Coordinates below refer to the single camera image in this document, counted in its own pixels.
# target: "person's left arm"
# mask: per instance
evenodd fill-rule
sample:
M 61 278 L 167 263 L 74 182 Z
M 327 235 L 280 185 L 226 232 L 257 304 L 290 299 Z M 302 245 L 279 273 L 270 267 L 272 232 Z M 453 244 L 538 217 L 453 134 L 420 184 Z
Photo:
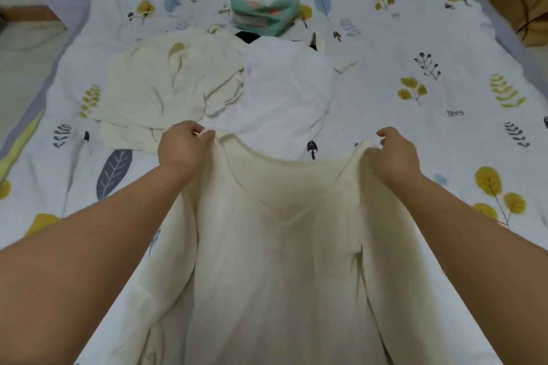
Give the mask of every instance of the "person's left arm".
M 160 165 L 0 251 L 0 363 L 72 364 L 131 277 L 214 132 L 163 134 Z

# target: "white floral bed sheet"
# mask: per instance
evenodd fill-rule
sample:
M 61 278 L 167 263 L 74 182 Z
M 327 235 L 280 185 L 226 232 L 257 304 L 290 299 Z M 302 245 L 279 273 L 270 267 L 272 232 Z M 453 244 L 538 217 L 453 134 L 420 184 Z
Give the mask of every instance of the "white floral bed sheet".
M 132 44 L 190 25 L 230 24 L 227 0 L 92 0 L 81 34 L 60 60 L 36 133 L 0 194 L 8 245 L 126 186 L 157 164 L 113 150 L 87 119 L 107 90 L 106 66 Z M 496 41 L 475 0 L 301 0 L 282 36 L 332 37 L 356 64 L 335 79 L 317 159 L 395 126 L 415 142 L 423 172 L 476 209 L 548 248 L 548 103 Z M 303 156 L 311 159 L 310 154 Z M 162 233 L 143 259 L 161 248 Z M 426 246 L 457 364 L 500 363 Z M 123 292 L 79 358 L 106 363 Z

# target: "hand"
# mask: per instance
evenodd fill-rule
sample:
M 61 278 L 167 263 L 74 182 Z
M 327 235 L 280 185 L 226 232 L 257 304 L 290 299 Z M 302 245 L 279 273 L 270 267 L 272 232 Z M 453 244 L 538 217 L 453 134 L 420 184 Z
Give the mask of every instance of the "hand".
M 215 138 L 214 131 L 195 134 L 202 133 L 203 129 L 195 121 L 187 120 L 165 131 L 158 147 L 160 166 L 171 166 L 194 173 L 204 161 L 209 145 Z
M 394 127 L 382 128 L 376 134 L 384 137 L 380 141 L 382 149 L 370 147 L 365 154 L 373 172 L 387 187 L 395 191 L 401 184 L 409 182 L 409 178 L 421 175 L 419 156 L 413 143 Z

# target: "forearm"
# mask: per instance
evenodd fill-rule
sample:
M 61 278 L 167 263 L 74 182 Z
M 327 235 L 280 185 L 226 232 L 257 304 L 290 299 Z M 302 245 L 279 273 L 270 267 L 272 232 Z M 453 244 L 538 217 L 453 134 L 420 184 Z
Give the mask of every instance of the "forearm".
M 0 362 L 73 363 L 190 176 L 155 168 L 1 251 Z
M 548 363 L 548 253 L 422 175 L 393 190 L 502 361 Z

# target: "person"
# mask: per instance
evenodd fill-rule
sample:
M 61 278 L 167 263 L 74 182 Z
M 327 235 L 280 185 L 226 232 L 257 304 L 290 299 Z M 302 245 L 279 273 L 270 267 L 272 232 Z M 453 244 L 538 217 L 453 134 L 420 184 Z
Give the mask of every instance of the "person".
M 159 166 L 0 251 L 0 363 L 72 364 L 139 264 L 215 133 L 166 131 Z M 505 365 L 548 363 L 548 252 L 421 174 L 415 146 L 381 129 L 367 149 Z

